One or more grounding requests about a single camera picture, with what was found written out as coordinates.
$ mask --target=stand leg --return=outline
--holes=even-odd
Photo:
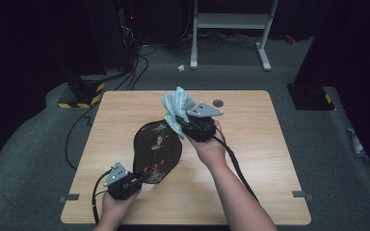
[[[198,68],[198,0],[195,0],[194,30],[192,36],[191,69]]]
[[[271,71],[269,59],[267,58],[264,46],[266,45],[267,37],[269,36],[270,28],[272,26],[273,18],[275,17],[276,7],[278,6],[278,0],[274,0],[272,8],[270,9],[269,16],[267,17],[266,25],[263,31],[262,40],[256,43],[257,51],[259,52],[260,60],[263,64],[265,71]]]

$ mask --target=metal bracket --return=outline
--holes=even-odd
[[[199,103],[187,112],[187,115],[194,117],[223,116],[224,112],[213,108],[205,103]]]
[[[128,175],[128,173],[129,172],[125,169],[125,167],[120,162],[117,162],[112,168],[109,176],[107,177],[107,180],[104,183],[104,187],[108,187],[109,185],[124,178]]]

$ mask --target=wooden table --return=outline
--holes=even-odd
[[[94,223],[92,192],[95,181],[120,161],[132,170],[133,140],[146,123],[164,118],[161,98],[167,91],[107,91],[62,213],[64,223]],[[305,225],[311,217],[278,124],[270,95],[261,90],[187,90],[198,102],[221,99],[221,123],[226,142],[261,205],[276,224]],[[181,160],[158,185],[143,184],[124,224],[226,224],[212,177],[191,144],[182,141]],[[233,165],[226,157],[228,164]],[[103,191],[102,184],[97,189]],[[97,199],[101,213],[101,196]]]

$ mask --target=black curtain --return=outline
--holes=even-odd
[[[370,157],[370,1],[331,1],[295,85],[335,87]]]
[[[285,35],[295,40],[315,37],[331,0],[279,0],[269,34],[271,39]]]

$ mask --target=crumpled cloth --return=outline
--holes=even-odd
[[[181,139],[184,139],[185,135],[182,132],[181,125],[176,122],[175,116],[180,116],[185,122],[189,122],[186,112],[194,108],[197,102],[191,98],[184,89],[177,87],[175,91],[168,92],[162,97],[162,105],[167,110],[165,120],[173,131],[175,131]]]

